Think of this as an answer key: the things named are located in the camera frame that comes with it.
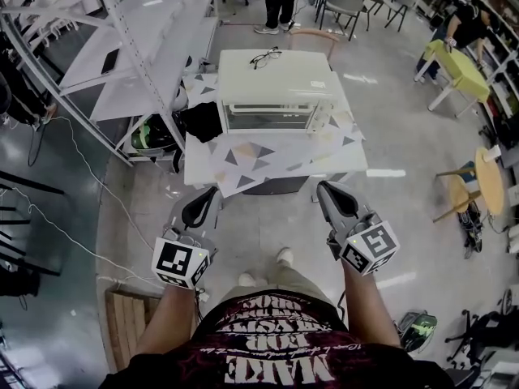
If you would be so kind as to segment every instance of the yellow tablecloth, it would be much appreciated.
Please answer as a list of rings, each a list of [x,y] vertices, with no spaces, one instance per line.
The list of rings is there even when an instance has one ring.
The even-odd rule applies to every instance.
[[[444,42],[440,40],[432,41],[427,45],[423,58],[428,60],[433,53],[436,56],[436,60],[453,78],[455,89],[475,96],[479,102],[487,100],[490,88],[468,57],[457,49],[453,49],[451,53],[447,52]]]

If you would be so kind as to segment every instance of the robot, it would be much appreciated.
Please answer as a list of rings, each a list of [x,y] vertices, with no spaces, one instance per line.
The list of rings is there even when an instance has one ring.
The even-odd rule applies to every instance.
[[[327,243],[362,275],[385,265],[400,244],[391,226],[372,211],[359,193],[336,182],[320,182],[317,197],[332,226]],[[222,195],[216,187],[197,190],[177,201],[162,237],[157,238],[152,270],[166,284],[194,289],[217,252],[210,240],[217,226]]]

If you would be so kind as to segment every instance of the white sticker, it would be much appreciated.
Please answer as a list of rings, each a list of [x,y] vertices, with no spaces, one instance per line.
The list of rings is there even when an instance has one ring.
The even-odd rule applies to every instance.
[[[310,81],[310,85],[312,87],[316,87],[316,88],[326,88],[326,85],[324,85],[324,82],[321,82],[321,81]]]

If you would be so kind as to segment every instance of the white cube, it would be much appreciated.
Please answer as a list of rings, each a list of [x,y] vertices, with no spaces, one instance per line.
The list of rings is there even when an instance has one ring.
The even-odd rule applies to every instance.
[[[385,265],[399,249],[397,236],[385,220],[348,237],[339,256],[366,275]]]
[[[152,271],[165,284],[194,289],[210,264],[209,251],[158,237]]]

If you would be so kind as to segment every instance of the oven door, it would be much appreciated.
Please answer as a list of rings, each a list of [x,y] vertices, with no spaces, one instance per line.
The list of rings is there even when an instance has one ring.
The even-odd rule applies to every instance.
[[[224,105],[229,132],[243,130],[299,130],[306,132],[317,105]]]

